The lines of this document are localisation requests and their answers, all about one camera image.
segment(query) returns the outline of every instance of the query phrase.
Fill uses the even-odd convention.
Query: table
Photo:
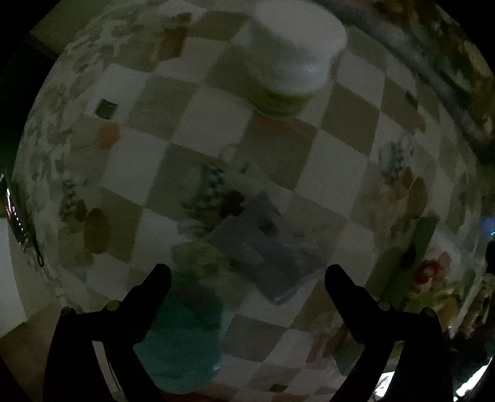
[[[223,305],[221,369],[201,392],[327,401],[344,377],[322,282],[274,305],[199,241],[219,222],[223,179],[231,210],[239,194],[265,192],[305,248],[380,294],[419,216],[474,247],[476,158],[428,85],[354,27],[334,79],[299,116],[257,114],[241,57],[252,5],[111,5],[47,77],[12,180],[62,304],[99,310],[156,263],[190,264]]]

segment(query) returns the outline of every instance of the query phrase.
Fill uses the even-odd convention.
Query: jar with white lid
[[[346,45],[344,26],[326,9],[301,0],[259,1],[246,49],[250,101],[269,116],[299,113],[325,87]]]

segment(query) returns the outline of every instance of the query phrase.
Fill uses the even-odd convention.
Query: white object
[[[308,95],[326,85],[332,62],[346,45],[344,26],[326,9],[301,0],[259,1],[247,68],[270,91]]]

